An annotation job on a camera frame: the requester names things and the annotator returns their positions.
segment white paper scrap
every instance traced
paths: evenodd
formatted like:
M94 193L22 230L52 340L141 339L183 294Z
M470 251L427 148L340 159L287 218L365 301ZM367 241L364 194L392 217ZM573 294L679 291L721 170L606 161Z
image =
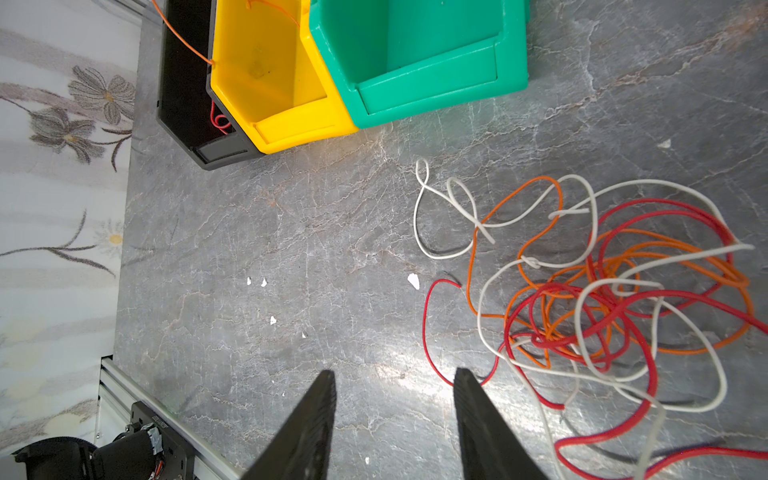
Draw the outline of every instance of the white paper scrap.
M415 288L417 290L419 289L419 276L418 275L416 275L415 273L411 273L410 275L408 275L408 281L411 283L411 285L413 285L413 288Z

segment yellow plastic bin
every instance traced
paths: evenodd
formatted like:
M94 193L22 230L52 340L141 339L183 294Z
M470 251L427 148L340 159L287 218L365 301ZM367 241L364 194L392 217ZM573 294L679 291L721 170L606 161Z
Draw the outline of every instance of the yellow plastic bin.
M210 89L260 151L358 130L310 34L310 0L219 0L215 15Z

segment black plastic bin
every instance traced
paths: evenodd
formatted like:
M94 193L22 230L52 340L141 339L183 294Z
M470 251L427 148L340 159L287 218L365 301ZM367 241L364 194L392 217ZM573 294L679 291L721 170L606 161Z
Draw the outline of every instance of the black plastic bin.
M179 35L204 54L213 45L215 5L211 0L167 0L164 13ZM256 145L232 121L218 98L217 112L224 113L233 131L223 134L210 122L207 91L209 64L163 27L163 53L157 93L157 121L204 170L263 157Z

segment green plastic bin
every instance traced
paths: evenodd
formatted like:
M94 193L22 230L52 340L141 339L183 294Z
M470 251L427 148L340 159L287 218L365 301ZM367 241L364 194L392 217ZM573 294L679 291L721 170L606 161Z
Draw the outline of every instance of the green plastic bin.
M312 0L310 31L357 127L528 86L528 0Z

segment white wire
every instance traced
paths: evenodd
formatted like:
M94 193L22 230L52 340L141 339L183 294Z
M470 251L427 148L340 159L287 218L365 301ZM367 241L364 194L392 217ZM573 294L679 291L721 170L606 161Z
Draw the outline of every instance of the white wire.
M538 404L538 410L541 413L541 421L545 424L545 434L547 435L547 439L549 441L549 445L551 446L551 451L554 455L554 463L555 467L558 470L558 474L561 478L565 479L565 477L562 475L562 470L559 468L559 461L557 457L557 452L554 450L554 438L552 437L551 431L549 430L548 424L547 424L547 418L544 415L544 409L541 407L541 402L538 401L538 397L536 396L536 392L534 391L533 387L528 384L527 381L523 378L523 375L516 369L514 366L519 366L521 368L529 369L534 372L541 372L546 373L548 375L555 375L555 376L565 376L573 379L584 379L588 380L590 382L598 382L602 383L603 385L612 386L615 389L622 389L627 392L631 392L635 394L636 396L639 396L643 399L646 399L648 402L651 403L651 405L655 406L658 409L658 413L656 414L656 417L654 418L654 422L651 425L650 431L648 432L648 437L646 438L645 446L643 449L643 452L640 456L640 458L637 461L637 465L635 467L635 473L634 473L634 480L643 480L645 477L645 471L647 470L648 464L650 463L650 455L654 449L654 445L656 443L656 438L658 437L658 432L661 430L661 426L664 423L664 420L667 417L666 409L664 405L661 404L655 397L649 395L647 392L636 389L633 386L625 385L619 382L616 382L612 379L605 379L601 378L599 376L591 376L591 375L582 375L580 373L574 372L562 372L559 370L552 370L552 369L542 369L537 366L530 366L526 365L524 363L520 363L517 360L510 359L508 356L502 355L500 352L497 352L496 349L494 349L489 343L488 340L485 339L485 336L482 332L482 302L485 298L485 291L488 289L488 286L496 280L502 273L504 273L508 268L517 265L521 262L523 262L523 259L520 260L514 260L510 263L507 263L502 268L500 268L496 273L494 273L488 280L485 281L485 284L483 285L482 289L480 290L480 298L478 300L477 305L477 327L478 327L478 334L480 335L480 340L483 342L483 345L488 349L488 351L493 352L494 355L496 355L498 358L506 361L507 365L518 374L518 377L523 381L525 385L528 385L530 387L528 390L533 394L533 398L535 403Z
M427 172L426 178L424 180L422 180L422 178L419 176L419 163L420 162L424 163L425 168L426 168L426 172ZM419 159L416 160L415 175L416 175L416 180L419 181L419 184L421 184L422 188L419 191L419 196L416 198L416 203L415 203L415 205L413 207L413 234L414 234L414 237L416 238L416 243L419 245L419 249L421 249L421 251L427 257L429 257L429 258L431 258L433 260L447 260L447 259L451 259L451 258L460 257L461 255L469 252L469 250L472 248L472 241L469 242L469 245L467 245L467 247L465 247L464 249L460 250L459 252L451 253L451 254L448 254L448 255L435 255L435 254L430 253L429 251L427 251L427 249L424 247L424 245L422 244L421 240L419 239L419 230L418 230L418 227L416 226L416 213L419 210L419 205L420 205L422 197L424 195L424 190L429 190L429 191L433 192L434 194L439 195L441 198L445 199L445 201L449 202L456 210L459 211L459 213L461 213L464 217L469 219L478 229L480 229L482 234L486 238L488 238L488 241L490 241L491 243L495 243L495 240L491 237L490 233L487 231L488 228L506 227L508 225L512 225L514 223L517 223L518 221L520 221L523 218L525 218L526 216L528 216L547 197L547 195L549 195L549 193L552 192L552 190L554 190L554 185L550 185L544 191L544 193L542 193L539 196L539 198L525 212L523 212L522 214L520 214L519 216L517 216L516 218L514 218L512 220L508 220L508 221L501 222L501 223L482 223L480 221L478 215L477 215L477 208L476 208L476 205L475 205L475 198L469 193L468 188L459 179L451 177L451 178L449 178L446 181L446 190L449 192L449 195L446 196L443 192L440 192L440 191L430 187L429 185L427 185L427 183L429 182L429 163L427 162L427 160L425 160L423 158L419 158ZM577 176L566 175L565 177L559 179L558 181L565 180L566 177L576 178ZM458 203L458 201L456 201L455 196L453 195L453 192L452 192L452 189L451 189L451 186L450 186L451 182L454 182L457 185L459 185L464 190L464 192L467 194L467 196L469 197L470 203L472 204L472 214L470 214L466 209L464 209L464 207L462 207ZM723 219L723 215L720 213L720 210L717 209L717 206L708 197L706 197L702 193L694 190L693 188L686 187L685 185L676 184L674 182L670 182L670 181L667 181L667 180L656 180L656 179L630 180L630 181L626 181L626 182L621 182L619 184L611 185L609 187L604 188L603 190L598 191L597 193L590 193L587 196L587 198L585 198L581 202L575 204L573 207L570 207L570 208L567 208L567 209L564 209L564 210L556 210L555 212L550 213L548 215L548 218L551 220L551 219L553 219L556 216L562 217L564 215L569 215L569 214L587 214L587 213L590 213L590 211L596 212L597 209L594 208L594 199L595 198L597 198L597 197L599 197L599 196L601 196L603 194L606 194L606 193L608 193L610 191L616 190L618 188L628 187L628 186L632 186L632 185L646 185L646 184L650 184L650 185L663 185L665 187L676 188L676 189L678 189L680 191L683 191L683 192L685 192L687 194L690 194L690 195L698 198L699 200L704 202L704 204L706 204L709 207L709 209L712 211L712 214L715 216L715 218L717 218L727 228L727 224L725 222L725 219ZM582 206L584 206L587 203L592 204L593 209L581 208Z
M686 187L685 185L676 184L674 182L670 182L667 180L656 180L653 178L645 178L645 179L639 179L639 180L629 180L627 182L621 182L619 184L611 185L610 187L605 187L603 190L600 190L595 194L596 197L601 196L602 194L606 194L608 192L611 192L613 190L616 190L618 188L622 187L629 187L630 185L664 185L665 187L672 187L677 188L680 191L683 191L687 194L693 195L694 197L698 198L702 202L704 202L710 210L712 210L712 214L717 218L725 227L728 227L725 223L725 219L723 218L723 215L720 213L720 211L717 209L717 206L715 203L710 200L708 197L703 195L702 193L694 190L693 188ZM581 202L575 204L573 207L569 208L568 210L576 210L582 205L587 204L589 201L589 198L583 199Z
M640 378L640 376L644 375L648 371L648 365L644 366L642 369L640 369L639 372L630 375L625 376L621 378L616 378L613 376L605 375L603 372L600 372L594 367L594 364L592 362L592 358L590 357L589 352L587 351L586 344L584 342L584 333L581 330L581 310L584 308L584 302L588 298L589 294L596 288L608 285L608 284L623 284L623 285L639 285L639 286L651 286L656 287L659 290L663 290L664 286L661 283L658 282L650 282L646 280L627 280L627 279L618 279L618 278L606 278L601 280L596 280L592 283L590 283L588 286L586 286L581 293L578 296L578 299L576 300L576 307L574 308L574 330L576 334L576 338L578 340L578 346L580 349L581 357L584 359L584 363L586 364L587 368L595 375L604 379L613 380L615 382L630 382L632 380ZM668 405L664 404L664 408L670 411L675 412L691 412L691 413L702 413L702 412L709 412L710 410L714 410L717 408L717 406L720 405L720 403L723 402L723 400L726 397L726 394L728 393L728 380L726 378L725 370L723 369L723 364L720 363L720 357L715 352L715 349L712 347L712 344L710 341L704 336L704 334L701 332L699 327L697 327L685 314L683 314L678 308L676 308L674 305L672 305L669 302L665 302L663 297L651 297L649 300L655 300L656 305L654 307L654 312L652 315L652 328L651 328L651 355L653 358L656 358L656 352L658 351L658 317L660 308L662 306L668 308L671 310L675 315L680 317L686 325L690 327L691 330L696 334L697 337L701 340L701 342L704 344L704 348L707 349L707 352L710 354L710 357L712 358L712 363L715 366L715 370L717 371L717 378L720 382L720 388L717 391L717 395L715 395L714 399L712 399L709 403L701 406L677 406L677 405ZM622 396L626 397L629 400L632 400L633 402L640 403L641 401L637 399L636 397L633 397L629 394L627 394L625 391L621 389L616 389Z
M422 180L422 178L419 176L419 162L423 161L426 169L426 176L425 179ZM433 192L434 194L439 195L444 200L448 201L459 213L462 214L463 217L470 220L475 227L477 227L483 235L488 238L488 240L491 243L495 243L494 239L491 237L490 233L486 230L488 228L499 228L499 227L506 227L508 225L512 225L526 216L528 216L546 197L547 195L554 189L554 185L549 186L539 197L538 199L522 214L517 216L516 218L512 220L508 220L501 223L482 223L480 220L478 213L477 213L477 206L475 202L475 198L472 196L472 194L469 192L469 189L457 178L450 177L446 183L446 190L448 191L448 196L443 194L442 192L430 187L427 183L429 182L429 164L424 159L418 159L416 161L415 166L415 175L419 183L421 184L422 188L419 191L419 196L416 199L416 203L414 205L413 209L413 233L416 238L416 243L419 245L419 248L421 251L429 258L432 258L434 260L445 260L449 258L456 258L460 257L464 253L467 253L473 245L473 241L469 242L469 245L465 247L464 249L460 250L456 253L451 253L448 255L434 255L427 251L427 249L423 246L421 243L421 240L419 239L419 231L418 227L416 226L416 216L419 209L419 205L421 203L421 199L424 194L424 190L429 190ZM576 309L574 311L574 328L576 330L576 337L578 339L578 348L580 349L580 354L582 358L584 358L584 361L587 365L587 367L590 369L593 375L584 375L578 372L578 364L575 361L571 361L573 366L573 372L562 372L552 369L542 369L536 366L530 366L526 365L524 363L520 363L516 360L510 359L507 356L502 355L500 352L498 352L493 346L491 346L488 341L485 339L485 336L482 332L482 302L485 298L485 292L488 289L488 286L496 280L499 276L501 276L506 270L509 268L518 265L520 263L526 263L529 266L538 269L542 266L546 266L549 268L567 268L570 266L578 265L579 263L583 262L589 254L594 249L594 245L597 242L598 238L598 209L597 209L597 197L601 196L602 194L606 194L607 192L616 190L621 187L631 186L631 185L641 185L641 184L656 184L656 185L663 185L666 187L672 187L676 188L680 191L683 191L685 193L688 193L690 195L693 195L694 197L698 198L702 202L704 202L709 209L712 211L713 215L723 224L726 225L725 220L723 219L722 214L717 209L717 206L710 200L708 197L704 196L703 194L697 192L696 190L685 187L684 185L676 184L674 182L666 181L666 180L655 180L655 179L642 179L642 180L631 180L627 182L622 182L619 184L611 185L610 187L606 187L603 190L598 191L595 193L591 187L591 185L581 176L570 174L565 175L558 179L558 182L562 182L565 180L577 180L584 186L585 190L587 191L587 198L579 202L578 204L575 204L574 206L564 209L564 210L556 210L555 212L552 212L548 215L549 219L553 219L555 217L562 217L564 215L569 214L591 214L591 235L590 240L587 245L587 248L584 250L584 252L576 259L571 262L567 263L548 263L548 262L542 262L534 257L526 257L521 256L517 260L513 260L506 265L504 265L502 268L498 269L497 272L491 276L483 285L481 291L480 291L480 298L478 300L478 306L477 306L477 327L478 327L478 334L480 336L480 340L483 342L486 348L488 348L488 351L496 355L498 358L503 359L507 365L512 369L512 371L518 375L520 380L523 382L523 385L528 389L528 391L533 395L534 397L534 403L537 406L539 415L541 417L542 423L545 428L545 434L548 437L549 445L551 447L551 453L554 458L554 466L555 469L558 472L558 475L561 478L565 478L563 475L563 471L560 467L560 462L557 460L557 453L554 450L554 439L551 434L551 430L549 429L549 425L547 423L547 419L544 413L544 409L541 406L541 403L538 401L538 397L536 396L536 391L534 390L533 386L525 380L525 377L522 375L521 372L519 372L517 369L514 368L514 366L519 366L521 368L529 369L535 372L541 372L548 375L555 375L555 376L565 376L569 378L576 379L576 386L573 390L573 392L569 395L569 397L565 401L565 405L568 405L570 401L575 397L575 395L579 391L580 381L582 379L591 381L591 382L599 382L604 385L612 386L614 389L617 390L622 396L628 398L629 400L641 403L642 401L640 399L647 400L651 403L653 407L657 409L657 414L655 415L654 421L651 425L650 431L648 432L646 442L643 448L643 451L641 453L640 458L637 461L635 472L634 472L634 480L641 480L645 476L645 472L647 470L647 467L650 464L650 456L652 455L652 451L654 448L654 444L656 442L656 438L658 437L658 433L661 430L662 425L664 424L664 420L666 419L666 411L667 410L674 410L678 412L706 412L711 409L715 409L725 398L727 394L727 378L723 369L723 366L720 362L720 358L717 356L717 353L715 349L712 347L712 344L707 340L705 335L701 332L701 330L686 316L684 315L678 308L676 308L674 305L664 301L664 298L657 298L657 297L651 297L649 300L655 300L654 304L654 311L651 315L651 343L650 343L650 349L651 349L651 355L655 359L658 351L658 319L660 315L660 309L661 307L668 308L672 313L677 315L679 318L681 318L690 328L691 330L696 334L696 336L702 341L704 344L704 347L706 348L707 352L710 354L710 357L713 360L713 364L715 366L715 370L717 371L717 376L720 381L720 388L718 390L718 393L712 399L709 403L702 406L672 406L672 405L664 405L662 402L659 402L655 397L648 395L647 392L636 389L633 386L626 385L626 382L631 382L636 379L639 379L643 375L645 375L648 372L648 365L645 365L641 369L639 369L637 372L630 374L628 376L623 377L614 377L614 376L608 376L600 372L594 367L593 362L591 361L591 357L589 355L589 352L587 351L585 340L583 333L581 331L581 309L583 308L584 302L588 296L588 294L594 290L595 288L606 285L606 284L613 284L612 291L614 294L618 296L630 296L633 295L633 292L621 292L618 290L619 284L628 284L628 285L639 285L639 286L651 286L655 288L663 288L660 283L658 282L651 282L646 280L630 280L629 277L634 275L635 273L639 273L641 271L649 270L651 268L655 268L657 266L663 266L668 265L672 263L679 263L682 261L687 260L696 260L700 258L705 257L712 257L716 255L721 255L724 253L730 253L735 252L738 250L753 250L754 246L747 245L740 243L739 240L736 240L736 243L733 245L728 245L725 247L720 247L716 249L710 249L710 250L703 250L701 252L696 253L687 253L683 255L677 255L674 257L668 257L665 259L659 259L659 260L653 260L651 262L643 263L641 265L638 265L636 267L633 267L625 272L623 272L618 278L616 279L603 279L598 280L596 282L590 283L579 295ZM472 214L470 214L461 204L458 203L458 201L455 198L455 195L453 194L452 190L452 184L457 184L462 188L465 192L465 194L468 196L470 204L472 205ZM589 203L589 208L581 208L585 204ZM520 342L516 342L513 347L524 345L526 343L530 343L530 339L524 339ZM571 348L574 349L577 353L579 353L578 350L575 349L574 346L571 346Z
M749 245L748 243L732 243L731 245L726 245L725 247L711 248L709 250L701 250L700 252L684 253L681 255L674 255L668 258L660 258L658 260L652 260L650 262L642 263L641 265L632 267L626 272L623 272L621 275L619 275L618 278L623 280L623 279L629 278L630 276L633 276L635 273L643 272L645 270L654 268L656 266L668 265L670 263L680 263L687 260L698 260L700 258L715 257L717 255L736 252L738 250L755 250L755 246ZM617 287L618 285L615 285L611 289L611 291L613 291L615 295L617 296L632 295L632 292L621 292Z

